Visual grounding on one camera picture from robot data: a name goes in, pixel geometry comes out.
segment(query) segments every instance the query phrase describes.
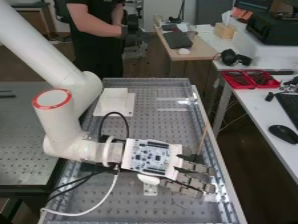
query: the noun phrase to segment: circuit board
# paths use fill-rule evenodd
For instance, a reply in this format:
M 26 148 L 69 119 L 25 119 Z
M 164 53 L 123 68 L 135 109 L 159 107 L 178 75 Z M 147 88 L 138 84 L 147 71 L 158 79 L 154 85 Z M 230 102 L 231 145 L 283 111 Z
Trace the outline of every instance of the circuit board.
M 167 144 L 148 140 L 134 141 L 130 170 L 163 176 L 168 161 L 170 149 Z

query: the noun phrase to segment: white paper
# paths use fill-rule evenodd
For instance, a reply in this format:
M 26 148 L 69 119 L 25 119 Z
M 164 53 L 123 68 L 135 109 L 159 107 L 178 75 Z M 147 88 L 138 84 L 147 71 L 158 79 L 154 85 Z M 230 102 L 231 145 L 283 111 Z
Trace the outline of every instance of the white paper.
M 231 11 L 230 10 L 222 14 L 222 23 L 226 26 L 228 26 L 228 24 L 230 24 L 230 15 L 231 15 Z
M 188 31 L 188 27 L 187 27 L 187 24 L 186 24 L 186 23 L 179 23 L 179 24 L 176 24 L 176 27 L 178 27 L 178 29 L 179 29 L 182 32 L 187 32 L 187 31 Z

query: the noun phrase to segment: monitor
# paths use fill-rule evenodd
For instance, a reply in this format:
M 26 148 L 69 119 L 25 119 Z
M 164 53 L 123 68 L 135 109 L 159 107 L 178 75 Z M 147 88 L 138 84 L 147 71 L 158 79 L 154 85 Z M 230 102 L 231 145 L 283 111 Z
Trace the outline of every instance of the monitor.
M 235 0 L 235 7 L 251 12 L 268 11 L 272 0 Z

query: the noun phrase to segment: computer mouse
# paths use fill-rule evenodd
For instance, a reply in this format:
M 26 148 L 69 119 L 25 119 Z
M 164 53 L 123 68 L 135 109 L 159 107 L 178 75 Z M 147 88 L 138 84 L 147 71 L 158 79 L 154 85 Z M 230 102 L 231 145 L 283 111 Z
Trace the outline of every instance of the computer mouse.
M 280 138 L 283 141 L 288 142 L 289 144 L 298 144 L 298 134 L 286 126 L 283 125 L 272 125 L 268 128 L 268 131 L 272 135 Z
M 180 55 L 187 55 L 187 54 L 190 54 L 190 50 L 186 49 L 186 48 L 180 48 L 180 49 L 178 50 L 178 54 L 180 54 Z

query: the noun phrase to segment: robotic hand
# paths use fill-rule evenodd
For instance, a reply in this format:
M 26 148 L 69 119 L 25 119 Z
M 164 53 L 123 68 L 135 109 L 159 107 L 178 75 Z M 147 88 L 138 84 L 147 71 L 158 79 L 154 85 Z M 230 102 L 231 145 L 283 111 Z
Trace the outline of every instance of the robotic hand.
M 215 193 L 215 186 L 206 181 L 215 175 L 215 170 L 191 161 L 191 157 L 182 155 L 182 145 L 126 139 L 121 168 L 138 172 L 138 179 L 143 183 L 200 199 L 203 192 Z

